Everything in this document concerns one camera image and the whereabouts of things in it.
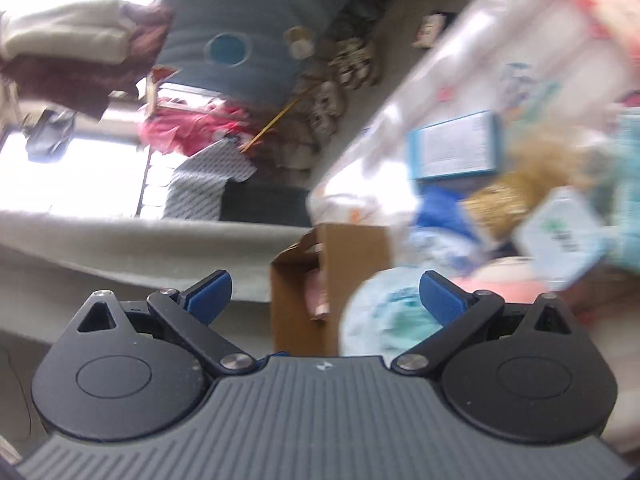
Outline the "pink white plush doll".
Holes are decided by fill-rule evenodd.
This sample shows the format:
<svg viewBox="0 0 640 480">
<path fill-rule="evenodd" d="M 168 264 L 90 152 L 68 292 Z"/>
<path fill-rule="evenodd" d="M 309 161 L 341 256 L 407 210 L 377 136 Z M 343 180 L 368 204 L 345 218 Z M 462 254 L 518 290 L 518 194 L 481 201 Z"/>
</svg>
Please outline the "pink white plush doll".
<svg viewBox="0 0 640 480">
<path fill-rule="evenodd" d="M 543 294 L 561 297 L 538 275 L 532 260 L 524 257 L 491 260 L 465 278 L 455 278 L 454 282 L 467 292 L 491 290 L 514 304 L 532 304 Z"/>
</svg>

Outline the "light blue checkered towel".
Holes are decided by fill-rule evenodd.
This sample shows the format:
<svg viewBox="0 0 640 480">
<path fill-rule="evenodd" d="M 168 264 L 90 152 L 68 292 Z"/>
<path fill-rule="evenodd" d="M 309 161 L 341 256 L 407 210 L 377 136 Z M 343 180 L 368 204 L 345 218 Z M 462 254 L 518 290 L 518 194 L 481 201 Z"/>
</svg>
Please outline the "light blue checkered towel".
<svg viewBox="0 0 640 480">
<path fill-rule="evenodd" d="M 639 109 L 625 108 L 617 116 L 608 140 L 608 216 L 605 240 L 612 266 L 639 273 Z"/>
</svg>

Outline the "white plastic shopping bag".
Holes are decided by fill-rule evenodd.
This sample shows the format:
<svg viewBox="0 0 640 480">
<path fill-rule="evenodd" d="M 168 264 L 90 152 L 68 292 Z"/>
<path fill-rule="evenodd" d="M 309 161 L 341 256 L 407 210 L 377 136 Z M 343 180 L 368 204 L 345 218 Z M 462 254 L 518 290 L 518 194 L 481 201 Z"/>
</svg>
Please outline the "white plastic shopping bag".
<svg viewBox="0 0 640 480">
<path fill-rule="evenodd" d="M 340 356 L 396 356 L 442 329 L 422 304 L 419 282 L 423 271 L 398 266 L 363 282 L 343 309 L 338 330 Z"/>
</svg>

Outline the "blue white tissue pack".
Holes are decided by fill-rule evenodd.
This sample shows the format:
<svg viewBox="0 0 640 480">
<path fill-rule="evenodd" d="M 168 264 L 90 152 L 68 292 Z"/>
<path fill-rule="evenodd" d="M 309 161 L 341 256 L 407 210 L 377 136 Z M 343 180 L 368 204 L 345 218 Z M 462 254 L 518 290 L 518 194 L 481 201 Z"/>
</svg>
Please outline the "blue white tissue pack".
<svg viewBox="0 0 640 480">
<path fill-rule="evenodd" d="M 462 210 L 465 196 L 437 185 L 421 191 L 408 248 L 417 263 L 447 278 L 464 278 L 488 263 L 490 253 Z"/>
</svg>

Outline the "brown cardboard box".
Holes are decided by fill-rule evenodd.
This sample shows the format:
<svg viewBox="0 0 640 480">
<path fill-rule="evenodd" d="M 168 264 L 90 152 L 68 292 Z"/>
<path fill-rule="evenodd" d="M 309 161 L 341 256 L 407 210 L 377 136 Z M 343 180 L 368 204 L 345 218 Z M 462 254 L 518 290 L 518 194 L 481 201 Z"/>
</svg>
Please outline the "brown cardboard box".
<svg viewBox="0 0 640 480">
<path fill-rule="evenodd" d="M 382 226 L 322 223 L 270 264 L 270 322 L 274 350 L 291 356 L 337 356 L 338 330 L 347 301 L 375 273 L 392 266 Z M 305 274 L 320 268 L 330 312 L 310 318 L 304 299 Z"/>
</svg>

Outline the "polka dot cloth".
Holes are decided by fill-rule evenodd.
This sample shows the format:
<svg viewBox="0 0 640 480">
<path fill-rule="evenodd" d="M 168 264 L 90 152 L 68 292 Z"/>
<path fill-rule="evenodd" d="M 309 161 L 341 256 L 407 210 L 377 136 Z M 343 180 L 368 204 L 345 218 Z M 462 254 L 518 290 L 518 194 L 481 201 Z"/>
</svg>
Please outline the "polka dot cloth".
<svg viewBox="0 0 640 480">
<path fill-rule="evenodd" d="M 256 171 L 229 139 L 203 148 L 174 170 L 167 185 L 163 218 L 218 221 L 227 182 L 245 182 Z"/>
</svg>

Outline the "white yogurt cup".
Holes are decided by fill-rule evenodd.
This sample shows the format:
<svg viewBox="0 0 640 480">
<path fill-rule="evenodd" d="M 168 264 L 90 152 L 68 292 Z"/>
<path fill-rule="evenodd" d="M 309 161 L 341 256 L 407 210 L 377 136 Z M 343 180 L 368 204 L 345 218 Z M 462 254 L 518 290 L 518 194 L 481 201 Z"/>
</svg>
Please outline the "white yogurt cup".
<svg viewBox="0 0 640 480">
<path fill-rule="evenodd" d="M 514 229 L 512 242 L 554 292 L 576 283 L 608 251 L 602 219 L 572 186 L 551 190 Z"/>
</svg>

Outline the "blue white box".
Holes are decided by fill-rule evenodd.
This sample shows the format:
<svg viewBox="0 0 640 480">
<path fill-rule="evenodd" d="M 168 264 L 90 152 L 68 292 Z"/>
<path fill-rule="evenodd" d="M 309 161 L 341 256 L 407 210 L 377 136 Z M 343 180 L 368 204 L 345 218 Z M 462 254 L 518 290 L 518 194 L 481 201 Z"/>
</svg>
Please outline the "blue white box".
<svg viewBox="0 0 640 480">
<path fill-rule="evenodd" d="M 502 128 L 491 110 L 435 122 L 407 136 L 410 178 L 417 181 L 492 176 L 502 166 Z"/>
</svg>

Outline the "grey sofa cover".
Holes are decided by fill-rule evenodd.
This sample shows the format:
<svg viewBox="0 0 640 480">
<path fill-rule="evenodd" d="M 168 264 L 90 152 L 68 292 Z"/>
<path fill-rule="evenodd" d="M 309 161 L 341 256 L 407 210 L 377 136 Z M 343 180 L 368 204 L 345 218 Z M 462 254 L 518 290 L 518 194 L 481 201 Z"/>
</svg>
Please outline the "grey sofa cover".
<svg viewBox="0 0 640 480">
<path fill-rule="evenodd" d="M 185 289 L 215 270 L 232 298 L 265 304 L 271 261 L 304 228 L 189 220 L 1 215 L 1 327 L 52 342 L 96 289 Z"/>
</svg>

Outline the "beige packaged cloth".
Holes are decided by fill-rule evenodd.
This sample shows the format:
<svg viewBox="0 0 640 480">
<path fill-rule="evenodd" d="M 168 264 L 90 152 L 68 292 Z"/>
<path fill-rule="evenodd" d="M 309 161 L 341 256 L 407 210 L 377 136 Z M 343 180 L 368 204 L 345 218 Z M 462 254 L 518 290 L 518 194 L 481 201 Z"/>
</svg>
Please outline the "beige packaged cloth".
<svg viewBox="0 0 640 480">
<path fill-rule="evenodd" d="M 488 242 L 504 242 L 555 188 L 582 186 L 585 155 L 574 146 L 552 141 L 525 142 L 513 166 L 462 200 L 472 226 Z"/>
</svg>

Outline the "plaid patterned tablecloth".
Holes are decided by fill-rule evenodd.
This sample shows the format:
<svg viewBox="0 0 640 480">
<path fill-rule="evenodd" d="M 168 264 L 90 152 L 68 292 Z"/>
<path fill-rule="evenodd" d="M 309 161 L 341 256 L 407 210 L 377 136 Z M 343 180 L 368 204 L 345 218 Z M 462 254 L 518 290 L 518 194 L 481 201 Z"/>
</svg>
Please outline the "plaid patterned tablecloth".
<svg viewBox="0 0 640 480">
<path fill-rule="evenodd" d="M 389 224 L 427 185 L 469 193 L 496 175 L 412 180 L 414 129 L 491 110 L 501 171 L 535 122 L 605 131 L 638 88 L 639 0 L 473 0 L 311 192 L 311 220 Z"/>
</svg>

